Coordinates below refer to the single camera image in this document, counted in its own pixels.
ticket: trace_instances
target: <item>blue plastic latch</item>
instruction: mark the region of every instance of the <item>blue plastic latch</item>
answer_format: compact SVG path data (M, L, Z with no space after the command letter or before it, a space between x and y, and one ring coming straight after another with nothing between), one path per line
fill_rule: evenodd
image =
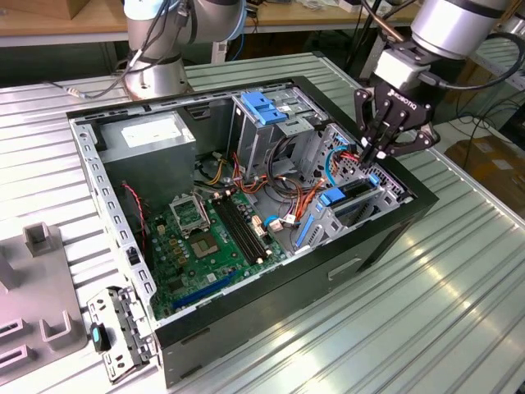
M98 333L98 328L95 328L95 329L92 331L91 335L93 336L93 341L94 341L94 342L98 342L98 341L100 341L100 334Z
M271 125L288 119L288 115L279 111L261 92L242 93L240 97L244 105L263 125Z
M370 174L368 176L368 179L374 186L378 186L381 183L381 179L379 179L379 176L377 176L376 174Z
M341 190L335 187L333 189L329 189L325 191L321 195L321 201L326 206L330 206L331 204L336 203L337 201L339 201L340 199L343 199L344 197L346 197L345 194Z

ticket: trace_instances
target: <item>label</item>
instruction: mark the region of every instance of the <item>label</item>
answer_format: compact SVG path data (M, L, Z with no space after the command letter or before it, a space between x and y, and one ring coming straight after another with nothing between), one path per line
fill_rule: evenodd
M491 147L490 144L487 142L475 142L474 143L479 150L481 150L483 153L490 153L494 152L494 149Z
M514 170L514 167L512 167L508 161L506 161L506 160L504 160L502 158L498 159L498 160L492 160L492 162L500 170Z
M182 133L172 119L161 119L122 129L122 136L130 148L180 137L181 135Z

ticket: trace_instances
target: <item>green circuit board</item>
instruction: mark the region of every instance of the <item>green circuit board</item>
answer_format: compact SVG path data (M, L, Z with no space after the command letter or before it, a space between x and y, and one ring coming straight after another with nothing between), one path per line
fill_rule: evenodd
M237 193L231 198L237 207L242 206L246 217L255 214L243 194ZM286 258L279 244L270 238L266 244L261 241L261 245L272 252L270 256L261 264L250 265L211 202L206 201L204 207L211 223L210 229L207 232L192 234L189 239L181 235L173 212L169 208L152 215L148 220L148 227L152 231L151 246L153 247L150 271L157 285L157 292L152 298L152 307L157 319L174 314L177 311L177 308L173 307L174 303L186 296L198 294L196 292L209 289L211 285L217 286L213 292L206 294L208 297L221 288L240 282ZM182 204L177 207L176 212L180 218L194 217L194 206ZM163 228L159 228L159 223L166 224L162 224ZM203 256L203 250L209 254Z

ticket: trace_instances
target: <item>metal table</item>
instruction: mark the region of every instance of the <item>metal table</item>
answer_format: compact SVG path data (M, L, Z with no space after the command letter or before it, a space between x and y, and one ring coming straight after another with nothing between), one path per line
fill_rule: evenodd
M194 66L196 90L306 75L353 116L356 84L312 54ZM68 83L97 91L111 78ZM64 112L82 102L44 85L0 90L0 237L57 224L84 312L121 276L89 197ZM525 223L434 150L402 163L440 201L382 261L199 370L174 392L514 392L525 379ZM91 344L6 392L165 392L156 366L112 387Z
M479 66L495 76L506 72L518 58L518 47L507 39L490 39L485 41L470 57ZM505 80L515 89L525 89L525 66Z

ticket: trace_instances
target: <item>blue pcie slot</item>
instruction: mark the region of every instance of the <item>blue pcie slot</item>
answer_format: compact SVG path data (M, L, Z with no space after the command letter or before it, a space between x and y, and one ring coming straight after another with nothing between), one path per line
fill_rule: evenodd
M205 296L209 296L213 292L222 289L225 286L228 286L237 272L230 273L227 277L222 278L220 281L212 283L209 286L204 287L203 289L197 290L186 297L181 298L171 304L173 309L182 308L192 302L198 301Z

